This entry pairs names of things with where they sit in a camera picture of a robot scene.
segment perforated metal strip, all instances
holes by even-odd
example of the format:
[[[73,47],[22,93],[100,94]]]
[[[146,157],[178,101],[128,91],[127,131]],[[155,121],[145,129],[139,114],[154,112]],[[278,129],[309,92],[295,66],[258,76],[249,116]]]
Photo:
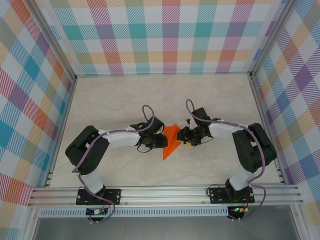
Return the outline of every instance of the perforated metal strip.
[[[113,218],[227,216],[226,206],[205,207],[118,207]],[[42,208],[40,218],[87,218],[85,208]]]

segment marble surface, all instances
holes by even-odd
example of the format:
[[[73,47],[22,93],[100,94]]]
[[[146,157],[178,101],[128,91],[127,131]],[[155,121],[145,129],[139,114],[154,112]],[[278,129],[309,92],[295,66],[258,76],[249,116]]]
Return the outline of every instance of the marble surface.
[[[97,129],[125,128],[144,120],[141,107],[150,105],[167,126],[186,126],[187,98],[204,107],[211,118],[251,124],[260,122],[245,74],[138,75],[80,78],[55,165],[51,187],[78,187],[67,146],[88,125]],[[98,166],[106,186],[223,184],[239,165],[233,142],[215,138],[191,147],[181,144],[166,160],[163,149],[148,153],[136,147],[107,150]],[[257,183],[279,182],[275,164]]]

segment metal rail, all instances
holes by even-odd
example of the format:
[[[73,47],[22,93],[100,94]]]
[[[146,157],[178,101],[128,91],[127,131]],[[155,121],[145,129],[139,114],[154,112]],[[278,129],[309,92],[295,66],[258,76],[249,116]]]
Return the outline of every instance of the metal rail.
[[[263,184],[266,189],[265,205],[299,205],[303,203],[302,196],[296,185],[281,183]],[[207,185],[191,186],[126,186],[108,187],[122,189],[120,205],[117,208],[136,207],[199,207],[199,206],[238,206],[239,204],[210,204],[206,194]],[[35,188],[29,207],[32,208],[79,208],[76,205],[78,187]],[[259,205],[263,198],[263,190],[253,188],[255,203]],[[88,205],[88,208],[102,205]]]

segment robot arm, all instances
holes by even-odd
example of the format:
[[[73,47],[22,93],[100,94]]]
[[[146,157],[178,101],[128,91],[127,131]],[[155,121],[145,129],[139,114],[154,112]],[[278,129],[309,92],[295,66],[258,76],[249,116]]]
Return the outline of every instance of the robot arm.
[[[131,125],[125,128],[127,131],[118,131],[103,135],[103,137],[95,142],[84,162],[78,168],[78,172],[81,175],[85,186],[92,193],[97,194],[104,188],[104,185],[99,178],[97,167],[106,150],[124,146],[140,145],[155,149],[164,148],[168,145],[167,138],[162,132],[159,133],[159,131],[164,128],[164,124],[156,117],[154,118],[152,126],[147,130],[133,132],[135,130],[144,129],[150,123],[151,119],[149,119],[147,123],[141,122]],[[65,150],[65,154],[70,162],[74,166],[77,166],[92,141],[97,136],[106,132],[108,131],[98,130],[94,126],[87,126]]]
[[[193,115],[200,119],[210,120],[204,108],[196,109],[192,112]],[[262,170],[262,158],[252,136],[244,129],[236,125],[222,124],[221,122],[203,122],[192,116],[187,120],[189,127],[181,129],[177,134],[177,140],[190,146],[201,144],[204,137],[223,138],[234,141],[237,155],[240,161],[235,174],[230,177],[225,183],[225,192],[229,199],[242,194],[249,184],[248,181],[260,174]],[[247,127],[253,132],[257,138],[265,159],[265,166],[268,166],[277,157],[277,152],[270,142],[266,132],[259,123],[253,123]]]

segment orange object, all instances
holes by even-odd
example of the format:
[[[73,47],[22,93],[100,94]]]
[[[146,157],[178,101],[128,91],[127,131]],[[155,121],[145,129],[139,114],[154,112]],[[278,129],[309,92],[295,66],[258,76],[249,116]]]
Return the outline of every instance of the orange object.
[[[165,160],[181,144],[180,141],[177,141],[177,133],[179,130],[180,127],[178,127],[177,124],[164,127],[163,134],[168,140],[168,146],[163,149],[163,160]]]

